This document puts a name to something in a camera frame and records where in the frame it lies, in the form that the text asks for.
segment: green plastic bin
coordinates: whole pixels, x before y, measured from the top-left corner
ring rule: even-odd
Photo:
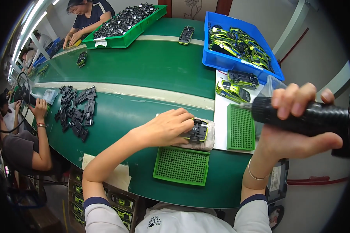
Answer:
[[[238,105],[227,107],[227,149],[255,150],[255,125],[249,110]]]
[[[209,155],[179,147],[159,147],[153,177],[161,180],[205,186]]]
[[[105,40],[107,42],[106,47],[103,45],[98,45],[96,42],[103,41],[103,39],[94,39],[93,34],[95,31],[99,30],[101,26],[99,26],[96,30],[91,32],[84,40],[83,43],[86,44],[87,49],[95,49],[95,48],[127,48],[136,38],[139,37],[141,33],[143,33],[148,27],[150,27],[155,21],[159,20],[162,16],[167,14],[166,7],[167,5],[155,5],[155,8],[159,8],[150,16],[146,17],[135,26],[133,26],[130,30],[126,32],[126,34],[119,37],[106,37]]]

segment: toy car wheel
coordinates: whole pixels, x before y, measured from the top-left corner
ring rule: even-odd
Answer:
[[[202,124],[202,120],[200,120],[200,119],[194,119],[193,121],[194,121],[195,124],[196,124],[196,123]]]
[[[190,142],[193,142],[193,143],[200,143],[200,138],[199,137],[196,137],[196,136],[191,136],[189,138],[189,141]]]

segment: fingernail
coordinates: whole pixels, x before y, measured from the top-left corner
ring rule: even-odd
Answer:
[[[324,99],[326,99],[327,101],[331,101],[332,100],[332,97],[331,97],[331,94],[328,92],[328,91],[324,91],[322,94]]]
[[[272,103],[271,104],[272,104],[272,106],[277,107],[279,105],[279,99],[278,98],[272,99]]]
[[[279,110],[277,111],[277,117],[280,119],[285,119],[287,118],[287,114],[286,114],[286,109],[284,107],[279,108]]]
[[[296,115],[296,116],[300,115],[302,113],[301,112],[301,104],[300,103],[295,103],[293,105],[293,108],[292,108],[291,112],[292,112],[293,115]]]

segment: bracelet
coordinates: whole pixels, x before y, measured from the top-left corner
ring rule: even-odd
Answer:
[[[43,124],[43,123],[37,123],[36,126],[37,126],[38,128],[39,128],[39,127],[44,127],[44,128],[47,127],[47,126],[46,126],[45,124]]]
[[[258,177],[256,177],[255,175],[252,174],[252,172],[250,171],[250,161],[251,160],[252,159],[250,158],[249,163],[247,164],[247,170],[249,171],[250,176],[252,178],[256,179],[256,180],[264,180],[264,179],[266,179],[269,176],[269,174],[265,178],[258,178]]]

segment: dark blue t-shirt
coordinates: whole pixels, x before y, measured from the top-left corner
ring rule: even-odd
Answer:
[[[112,6],[106,0],[94,0],[92,2],[91,16],[87,18],[85,15],[77,15],[73,28],[83,29],[89,25],[92,25],[100,20],[100,16],[110,11],[112,16],[115,15]]]

